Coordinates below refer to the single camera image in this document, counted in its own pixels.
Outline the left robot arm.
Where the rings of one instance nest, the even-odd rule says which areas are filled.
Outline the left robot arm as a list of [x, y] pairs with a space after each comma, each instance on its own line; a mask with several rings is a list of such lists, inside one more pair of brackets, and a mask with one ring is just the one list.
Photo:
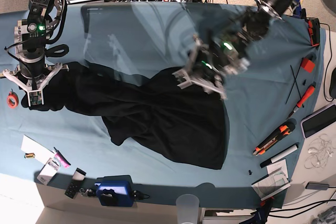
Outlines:
[[263, 39], [271, 22], [281, 20], [288, 8], [296, 9], [302, 0], [255, 0], [256, 9], [247, 7], [218, 34], [207, 31], [206, 39], [194, 35], [195, 46], [188, 54], [183, 68], [173, 73], [178, 87], [191, 85], [203, 88], [206, 93], [216, 92], [226, 98], [224, 78], [248, 69], [247, 47]]

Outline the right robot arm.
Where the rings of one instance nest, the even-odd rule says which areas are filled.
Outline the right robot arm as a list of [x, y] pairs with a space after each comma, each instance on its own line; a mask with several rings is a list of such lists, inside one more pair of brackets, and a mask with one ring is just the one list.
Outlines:
[[54, 45], [63, 32], [66, 13], [66, 0], [30, 0], [27, 18], [14, 28], [14, 44], [5, 48], [15, 50], [10, 56], [18, 65], [13, 71], [4, 69], [1, 78], [24, 90], [29, 106], [43, 105], [44, 88], [60, 71], [69, 69], [66, 64], [45, 63], [46, 58], [63, 57], [69, 51], [67, 45]]

